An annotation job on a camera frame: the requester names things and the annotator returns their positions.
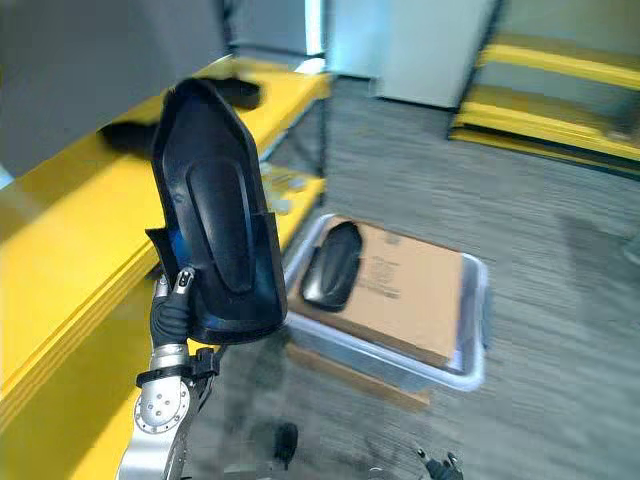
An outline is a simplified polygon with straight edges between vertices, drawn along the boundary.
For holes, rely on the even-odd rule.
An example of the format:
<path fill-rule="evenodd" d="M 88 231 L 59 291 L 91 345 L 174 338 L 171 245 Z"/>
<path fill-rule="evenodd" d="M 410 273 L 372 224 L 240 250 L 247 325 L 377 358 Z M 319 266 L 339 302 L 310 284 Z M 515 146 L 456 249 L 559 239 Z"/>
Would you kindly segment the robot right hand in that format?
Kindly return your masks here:
<path fill-rule="evenodd" d="M 448 452 L 443 460 L 436 460 L 430 457 L 427 452 L 418 447 L 416 453 L 423 464 L 427 476 L 422 476 L 422 479 L 431 480 L 463 480 L 463 472 L 458 465 L 457 457 Z"/>

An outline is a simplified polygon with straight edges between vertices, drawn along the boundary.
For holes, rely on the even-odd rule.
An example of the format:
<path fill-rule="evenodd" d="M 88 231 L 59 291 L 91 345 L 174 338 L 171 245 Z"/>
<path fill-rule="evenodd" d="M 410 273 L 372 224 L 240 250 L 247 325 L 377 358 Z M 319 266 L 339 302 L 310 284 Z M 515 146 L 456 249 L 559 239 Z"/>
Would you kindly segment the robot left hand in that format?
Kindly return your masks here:
<path fill-rule="evenodd" d="M 154 284 L 150 314 L 152 369 L 182 365 L 188 359 L 187 338 L 190 313 L 190 290 L 195 270 L 182 269 L 170 285 L 165 274 Z"/>

